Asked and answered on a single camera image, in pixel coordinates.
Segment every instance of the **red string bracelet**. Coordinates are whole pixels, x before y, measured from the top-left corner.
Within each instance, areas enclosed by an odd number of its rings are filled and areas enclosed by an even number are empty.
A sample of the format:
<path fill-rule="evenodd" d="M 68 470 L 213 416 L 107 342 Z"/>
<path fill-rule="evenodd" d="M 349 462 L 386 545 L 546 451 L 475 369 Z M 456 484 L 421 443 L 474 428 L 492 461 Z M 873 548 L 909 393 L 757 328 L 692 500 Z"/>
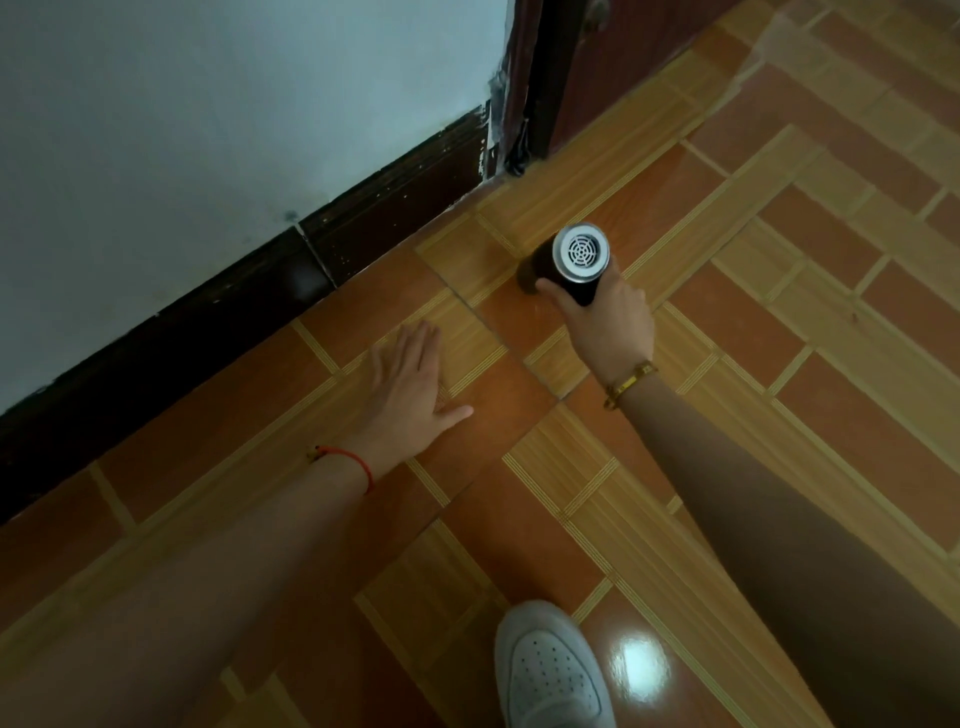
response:
<path fill-rule="evenodd" d="M 363 468 L 363 472 L 367 474 L 367 490 L 363 492 L 363 495 L 365 496 L 373 490 L 373 471 L 370 469 L 370 466 L 363 461 L 360 455 L 343 448 L 334 448 L 330 445 L 317 445 L 314 450 L 317 452 L 317 457 L 314 458 L 314 461 L 320 460 L 324 455 L 345 455 L 346 457 L 356 460 L 360 467 Z"/>

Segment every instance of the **baseboard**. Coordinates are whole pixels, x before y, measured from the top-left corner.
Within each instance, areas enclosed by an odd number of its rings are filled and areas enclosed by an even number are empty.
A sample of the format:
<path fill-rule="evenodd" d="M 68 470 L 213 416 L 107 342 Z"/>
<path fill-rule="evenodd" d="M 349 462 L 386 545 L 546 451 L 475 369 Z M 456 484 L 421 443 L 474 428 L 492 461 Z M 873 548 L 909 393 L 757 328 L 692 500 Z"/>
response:
<path fill-rule="evenodd" d="M 466 114 L 0 416 L 0 522 L 480 184 L 487 128 Z"/>

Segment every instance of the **white sneaker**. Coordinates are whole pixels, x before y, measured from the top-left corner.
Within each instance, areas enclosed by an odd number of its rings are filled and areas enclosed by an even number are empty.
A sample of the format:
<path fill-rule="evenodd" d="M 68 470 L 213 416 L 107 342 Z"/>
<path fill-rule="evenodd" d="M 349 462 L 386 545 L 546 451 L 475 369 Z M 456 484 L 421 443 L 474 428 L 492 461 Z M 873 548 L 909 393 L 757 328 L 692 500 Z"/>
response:
<path fill-rule="evenodd" d="M 510 610 L 493 657 L 507 728 L 615 728 L 600 666 L 559 607 L 528 601 Z"/>

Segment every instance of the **wooden door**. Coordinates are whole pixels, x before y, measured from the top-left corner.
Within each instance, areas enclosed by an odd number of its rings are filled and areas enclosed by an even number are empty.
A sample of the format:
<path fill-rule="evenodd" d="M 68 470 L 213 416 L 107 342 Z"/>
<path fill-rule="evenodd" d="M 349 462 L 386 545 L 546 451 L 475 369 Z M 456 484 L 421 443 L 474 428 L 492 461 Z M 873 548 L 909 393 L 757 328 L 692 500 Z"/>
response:
<path fill-rule="evenodd" d="M 529 144 L 546 157 L 738 0 L 544 3 L 531 72 Z"/>

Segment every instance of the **hand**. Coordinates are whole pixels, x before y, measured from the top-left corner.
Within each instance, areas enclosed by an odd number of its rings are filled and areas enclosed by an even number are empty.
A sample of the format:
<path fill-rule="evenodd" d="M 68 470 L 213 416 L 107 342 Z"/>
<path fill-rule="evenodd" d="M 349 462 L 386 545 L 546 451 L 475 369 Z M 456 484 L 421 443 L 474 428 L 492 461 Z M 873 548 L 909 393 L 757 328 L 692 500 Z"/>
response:
<path fill-rule="evenodd" d="M 464 405 L 436 412 L 440 390 L 440 330 L 425 321 L 401 326 L 393 351 L 370 352 L 373 392 L 359 426 L 340 442 L 370 466 L 373 478 L 419 455 L 445 430 L 473 414 Z"/>
<path fill-rule="evenodd" d="M 564 315 L 573 349 L 604 387 L 625 381 L 640 362 L 654 357 L 654 317 L 643 291 L 632 288 L 611 260 L 589 306 L 580 306 L 559 285 L 539 279 L 537 290 Z"/>

